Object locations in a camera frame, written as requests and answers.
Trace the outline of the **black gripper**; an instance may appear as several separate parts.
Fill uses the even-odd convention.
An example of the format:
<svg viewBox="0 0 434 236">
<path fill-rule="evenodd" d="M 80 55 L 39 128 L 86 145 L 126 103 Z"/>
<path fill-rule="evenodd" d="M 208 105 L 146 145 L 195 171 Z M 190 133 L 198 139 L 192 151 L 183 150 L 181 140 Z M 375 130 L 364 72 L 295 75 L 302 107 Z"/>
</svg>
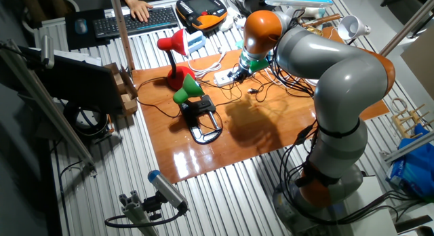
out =
<svg viewBox="0 0 434 236">
<path fill-rule="evenodd" d="M 238 69 L 233 73 L 233 80 L 238 80 L 239 83 L 243 83 L 247 77 L 251 76 L 250 65 L 249 64 L 238 64 Z"/>
</svg>

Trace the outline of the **bare person hand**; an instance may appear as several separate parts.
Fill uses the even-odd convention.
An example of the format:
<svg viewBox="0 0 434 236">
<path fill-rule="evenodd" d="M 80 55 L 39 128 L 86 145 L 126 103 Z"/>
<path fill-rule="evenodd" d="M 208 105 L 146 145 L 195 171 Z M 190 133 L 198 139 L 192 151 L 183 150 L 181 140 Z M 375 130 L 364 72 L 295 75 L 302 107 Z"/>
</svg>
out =
<svg viewBox="0 0 434 236">
<path fill-rule="evenodd" d="M 125 0 L 125 3 L 130 9 L 132 18 L 135 18 L 141 22 L 148 22 L 150 17 L 149 10 L 153 9 L 152 5 L 141 0 Z"/>
</svg>

